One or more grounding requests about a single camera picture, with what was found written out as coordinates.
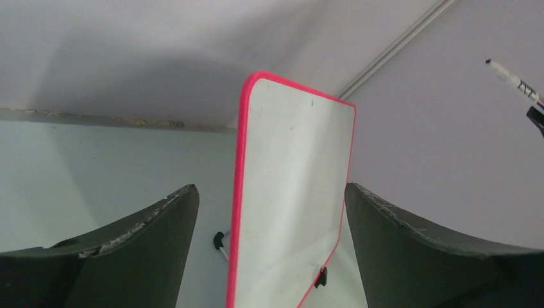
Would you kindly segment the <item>white whiteboard marker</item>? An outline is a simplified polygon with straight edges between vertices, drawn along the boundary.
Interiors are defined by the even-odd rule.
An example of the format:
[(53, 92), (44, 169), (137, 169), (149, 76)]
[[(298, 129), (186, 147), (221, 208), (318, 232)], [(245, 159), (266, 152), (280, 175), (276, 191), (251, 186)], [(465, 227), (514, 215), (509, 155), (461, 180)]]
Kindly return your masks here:
[(516, 89), (518, 92), (532, 102), (533, 107), (543, 114), (543, 96), (541, 96), (533, 87), (523, 81), (519, 76), (508, 71), (503, 65), (492, 60), (485, 60), (485, 64), (498, 76), (504, 83)]

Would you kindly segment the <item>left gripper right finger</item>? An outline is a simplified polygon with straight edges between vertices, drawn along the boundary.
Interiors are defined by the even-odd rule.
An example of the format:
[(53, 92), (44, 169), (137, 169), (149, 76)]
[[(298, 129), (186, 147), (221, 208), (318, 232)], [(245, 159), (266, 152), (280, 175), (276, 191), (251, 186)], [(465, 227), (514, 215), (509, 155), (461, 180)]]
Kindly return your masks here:
[(543, 250), (443, 227), (357, 183), (344, 204), (369, 307), (543, 306)]

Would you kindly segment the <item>pink framed whiteboard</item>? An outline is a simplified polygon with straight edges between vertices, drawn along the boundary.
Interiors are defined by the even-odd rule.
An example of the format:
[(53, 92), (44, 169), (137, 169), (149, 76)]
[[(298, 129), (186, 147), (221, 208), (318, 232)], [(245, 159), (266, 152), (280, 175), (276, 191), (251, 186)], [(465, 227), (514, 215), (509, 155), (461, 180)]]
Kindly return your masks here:
[(301, 307), (328, 282), (357, 109), (267, 71), (239, 101), (227, 307)]

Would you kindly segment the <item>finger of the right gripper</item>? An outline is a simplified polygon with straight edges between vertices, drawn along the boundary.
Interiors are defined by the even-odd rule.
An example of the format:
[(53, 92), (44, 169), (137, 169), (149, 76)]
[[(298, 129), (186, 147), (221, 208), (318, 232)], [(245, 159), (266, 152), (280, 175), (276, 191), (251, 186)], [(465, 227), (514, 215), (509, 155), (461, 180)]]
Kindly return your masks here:
[(533, 125), (540, 131), (540, 133), (544, 135), (543, 114), (538, 109), (531, 106), (528, 109), (526, 116), (533, 123)]

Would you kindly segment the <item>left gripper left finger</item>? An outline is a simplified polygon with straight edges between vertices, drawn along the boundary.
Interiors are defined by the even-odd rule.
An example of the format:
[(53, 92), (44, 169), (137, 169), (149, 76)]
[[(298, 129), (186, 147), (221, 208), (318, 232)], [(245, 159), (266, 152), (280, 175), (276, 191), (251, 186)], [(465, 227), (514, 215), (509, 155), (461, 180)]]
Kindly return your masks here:
[(1, 254), (2, 307), (174, 307), (200, 195), (186, 185), (101, 228)]

